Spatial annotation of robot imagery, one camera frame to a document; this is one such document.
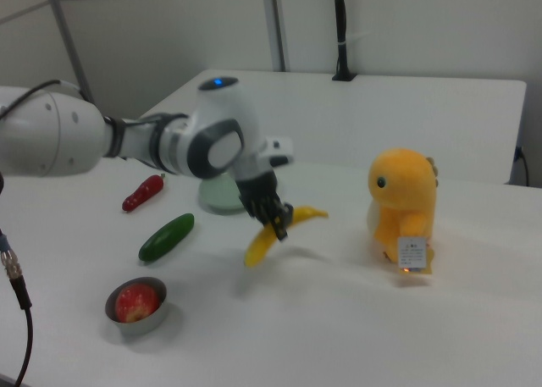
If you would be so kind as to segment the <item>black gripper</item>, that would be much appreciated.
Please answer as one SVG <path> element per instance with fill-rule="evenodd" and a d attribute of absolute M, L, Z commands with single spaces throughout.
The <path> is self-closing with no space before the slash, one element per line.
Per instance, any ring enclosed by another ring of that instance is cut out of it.
<path fill-rule="evenodd" d="M 287 229 L 293 220 L 294 208 L 281 203 L 277 194 L 278 181 L 273 170 L 257 177 L 236 180 L 241 203 L 248 214 L 266 226 L 263 234 L 279 241 L 288 236 Z"/>

